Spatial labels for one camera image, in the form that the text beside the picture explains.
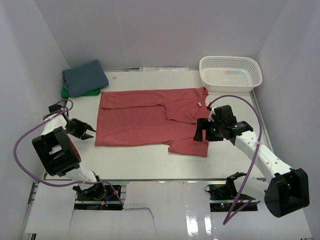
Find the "red t shirt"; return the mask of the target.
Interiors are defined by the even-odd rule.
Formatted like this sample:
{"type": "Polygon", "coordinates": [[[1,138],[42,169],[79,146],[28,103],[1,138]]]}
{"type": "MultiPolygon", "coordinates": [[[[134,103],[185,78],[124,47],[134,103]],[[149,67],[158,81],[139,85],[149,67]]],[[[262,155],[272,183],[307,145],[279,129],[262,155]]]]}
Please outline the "red t shirt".
{"type": "Polygon", "coordinates": [[[165,144],[170,153],[206,157],[209,143],[194,141],[197,120],[208,118],[204,87],[102,92],[97,147],[165,144]]]}

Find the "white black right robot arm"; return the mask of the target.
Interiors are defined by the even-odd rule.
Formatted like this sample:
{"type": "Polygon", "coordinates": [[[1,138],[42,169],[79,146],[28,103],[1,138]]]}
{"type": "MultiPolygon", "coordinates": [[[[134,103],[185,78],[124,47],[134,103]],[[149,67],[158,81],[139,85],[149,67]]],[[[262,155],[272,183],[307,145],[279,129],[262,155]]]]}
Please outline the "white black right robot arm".
{"type": "Polygon", "coordinates": [[[214,190],[236,200],[243,194],[265,203],[270,213],[283,217],[310,204],[309,179],[302,169],[294,169],[260,142],[246,121],[237,121],[229,105],[216,107],[209,118],[199,118],[194,141],[229,140],[260,170],[265,181],[249,178],[249,173],[236,172],[225,185],[214,190]]]}

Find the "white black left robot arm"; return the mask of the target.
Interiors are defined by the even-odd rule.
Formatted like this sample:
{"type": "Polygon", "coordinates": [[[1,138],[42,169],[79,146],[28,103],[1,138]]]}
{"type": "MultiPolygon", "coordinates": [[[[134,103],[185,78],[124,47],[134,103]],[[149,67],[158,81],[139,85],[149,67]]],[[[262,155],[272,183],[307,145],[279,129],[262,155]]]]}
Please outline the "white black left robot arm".
{"type": "Polygon", "coordinates": [[[94,200],[106,196],[106,187],[100,177],[82,166],[81,157],[69,134],[80,140],[93,138],[87,131],[96,132],[91,125],[76,118],[69,119],[60,104],[48,107],[49,114],[43,117],[44,129],[32,140],[32,145],[50,176],[59,176],[78,182],[73,190],[94,200]]]}

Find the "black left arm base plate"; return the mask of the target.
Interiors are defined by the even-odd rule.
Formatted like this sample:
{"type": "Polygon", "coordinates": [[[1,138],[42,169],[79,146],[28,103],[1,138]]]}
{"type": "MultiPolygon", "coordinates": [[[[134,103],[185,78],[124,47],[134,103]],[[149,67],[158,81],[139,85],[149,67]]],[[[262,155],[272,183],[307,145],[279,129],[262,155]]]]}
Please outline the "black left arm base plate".
{"type": "Polygon", "coordinates": [[[74,210],[84,211],[121,211],[123,209],[122,204],[119,202],[118,196],[121,196],[122,186],[113,185],[115,191],[111,189],[108,184],[104,185],[105,194],[101,197],[94,198],[92,196],[86,196],[83,193],[77,193],[74,202],[74,210]]]}

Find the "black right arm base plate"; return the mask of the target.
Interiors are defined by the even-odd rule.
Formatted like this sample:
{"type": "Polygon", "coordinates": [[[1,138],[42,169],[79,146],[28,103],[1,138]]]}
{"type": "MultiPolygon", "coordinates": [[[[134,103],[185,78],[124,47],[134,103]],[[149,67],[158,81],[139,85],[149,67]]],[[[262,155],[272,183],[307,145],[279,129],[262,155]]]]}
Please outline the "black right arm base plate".
{"type": "MultiPolygon", "coordinates": [[[[204,191],[209,194],[210,211],[212,213],[228,212],[234,202],[234,198],[228,194],[225,184],[208,184],[204,191]]],[[[241,194],[239,200],[235,204],[232,212],[235,212],[242,206],[244,206],[249,200],[250,196],[241,194]]],[[[252,200],[241,212],[256,212],[258,206],[255,204],[255,199],[252,200]]]]}

